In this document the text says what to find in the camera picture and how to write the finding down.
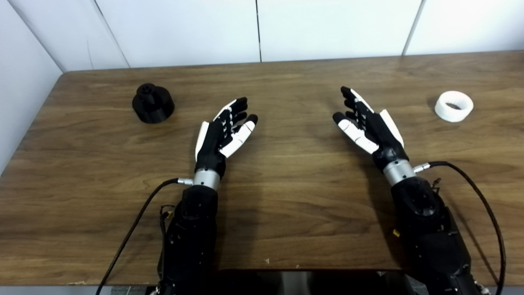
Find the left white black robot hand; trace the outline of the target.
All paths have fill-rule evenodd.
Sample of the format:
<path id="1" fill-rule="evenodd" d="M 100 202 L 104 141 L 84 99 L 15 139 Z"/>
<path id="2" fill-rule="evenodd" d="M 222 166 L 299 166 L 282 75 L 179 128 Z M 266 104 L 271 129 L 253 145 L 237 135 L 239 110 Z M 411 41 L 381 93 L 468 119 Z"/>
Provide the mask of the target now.
<path id="1" fill-rule="evenodd" d="M 212 170 L 224 176 L 226 159 L 247 141 L 258 122 L 258 116 L 249 115 L 247 108 L 247 97 L 241 97 L 221 108 L 212 121 L 202 122 L 195 146 L 195 172 Z"/>

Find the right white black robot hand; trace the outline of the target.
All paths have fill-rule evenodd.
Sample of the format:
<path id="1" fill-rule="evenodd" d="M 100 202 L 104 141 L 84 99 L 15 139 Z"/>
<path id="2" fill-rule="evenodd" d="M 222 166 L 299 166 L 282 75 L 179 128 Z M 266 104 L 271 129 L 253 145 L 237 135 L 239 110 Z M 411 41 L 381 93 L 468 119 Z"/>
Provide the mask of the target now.
<path id="1" fill-rule="evenodd" d="M 342 86 L 341 93 L 349 110 L 332 118 L 352 142 L 372 155 L 376 168 L 383 171 L 390 163 L 408 161 L 404 140 L 388 111 L 375 112 L 354 89 Z"/>

